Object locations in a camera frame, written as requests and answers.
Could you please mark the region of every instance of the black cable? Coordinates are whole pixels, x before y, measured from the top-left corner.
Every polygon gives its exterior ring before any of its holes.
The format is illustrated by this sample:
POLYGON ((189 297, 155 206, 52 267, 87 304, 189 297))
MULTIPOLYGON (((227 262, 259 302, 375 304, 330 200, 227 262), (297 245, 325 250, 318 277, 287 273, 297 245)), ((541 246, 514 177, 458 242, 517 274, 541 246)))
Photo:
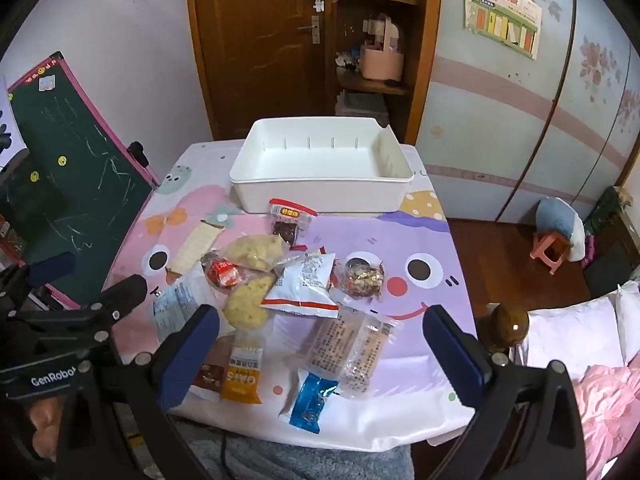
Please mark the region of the black cable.
POLYGON ((226 464, 226 431, 222 430, 222 441, 220 443, 220 463, 222 464, 222 469, 225 470, 226 475, 229 477, 229 480, 236 480, 236 477, 229 469, 229 466, 226 464))

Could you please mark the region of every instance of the tablecloth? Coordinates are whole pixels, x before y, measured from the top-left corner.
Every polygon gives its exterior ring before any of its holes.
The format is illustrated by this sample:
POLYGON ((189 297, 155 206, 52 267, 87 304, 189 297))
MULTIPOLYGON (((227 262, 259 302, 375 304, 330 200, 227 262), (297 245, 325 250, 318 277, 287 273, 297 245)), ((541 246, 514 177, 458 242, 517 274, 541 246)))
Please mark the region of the tablecloth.
MULTIPOLYGON (((241 146, 242 140, 190 146, 132 226, 106 283, 109 286, 139 273, 150 291, 145 303, 114 328, 125 362, 141 351, 158 348, 151 314, 153 300, 172 281, 166 264, 201 220, 225 226, 216 247, 270 228, 266 216, 248 215, 240 209, 228 179, 241 146)), ((372 396, 363 400, 332 396, 322 412, 319 434, 279 420, 292 378, 292 348, 314 320, 278 315, 260 374, 262 404, 213 402, 189 392, 175 410, 178 414, 284 444, 366 451, 442 438, 469 422, 473 410, 460 404, 422 336, 422 314, 430 304, 438 303, 463 331, 475 335, 464 277, 418 153, 413 146, 402 146, 402 150, 415 177, 399 211, 378 218, 321 216, 305 233, 310 248, 323 245, 343 261, 361 258, 384 262, 386 288, 370 308, 395 317, 401 324, 395 341, 383 351, 373 377, 372 396), (426 265, 428 272, 412 275, 416 265, 423 269, 426 265)))

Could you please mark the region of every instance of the wooden floor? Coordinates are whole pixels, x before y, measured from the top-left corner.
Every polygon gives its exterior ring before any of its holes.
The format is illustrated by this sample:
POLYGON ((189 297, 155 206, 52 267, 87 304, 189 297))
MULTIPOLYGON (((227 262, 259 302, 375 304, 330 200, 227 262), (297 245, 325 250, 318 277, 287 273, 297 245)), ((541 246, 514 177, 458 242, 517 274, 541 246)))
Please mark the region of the wooden floor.
MULTIPOLYGON (((474 316, 486 314, 487 303, 517 304, 527 310, 569 306, 591 299, 577 262, 565 262, 549 274, 529 257, 533 227, 469 220, 449 220, 474 316)), ((426 480, 452 446, 412 446, 415 478, 426 480)))

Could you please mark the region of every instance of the green chalkboard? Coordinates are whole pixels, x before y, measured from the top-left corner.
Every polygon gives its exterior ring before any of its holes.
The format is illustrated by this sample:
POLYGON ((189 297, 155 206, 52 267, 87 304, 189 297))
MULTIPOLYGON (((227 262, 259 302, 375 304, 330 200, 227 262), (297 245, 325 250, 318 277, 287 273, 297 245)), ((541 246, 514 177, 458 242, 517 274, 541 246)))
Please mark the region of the green chalkboard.
POLYGON ((9 92, 30 153, 0 187, 0 214, 25 240, 26 263, 64 251, 75 254, 75 274, 52 285, 72 301, 86 303, 100 292, 152 192, 150 179, 104 123, 59 52, 9 92))

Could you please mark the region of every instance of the poster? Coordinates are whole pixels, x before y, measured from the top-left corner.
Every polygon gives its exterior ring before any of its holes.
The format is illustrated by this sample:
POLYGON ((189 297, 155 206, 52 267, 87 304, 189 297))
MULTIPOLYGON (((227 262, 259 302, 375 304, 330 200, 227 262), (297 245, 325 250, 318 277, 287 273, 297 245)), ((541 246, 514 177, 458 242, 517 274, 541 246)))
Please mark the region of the poster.
POLYGON ((465 0, 465 27, 517 50, 538 56, 542 9, 531 0, 465 0))

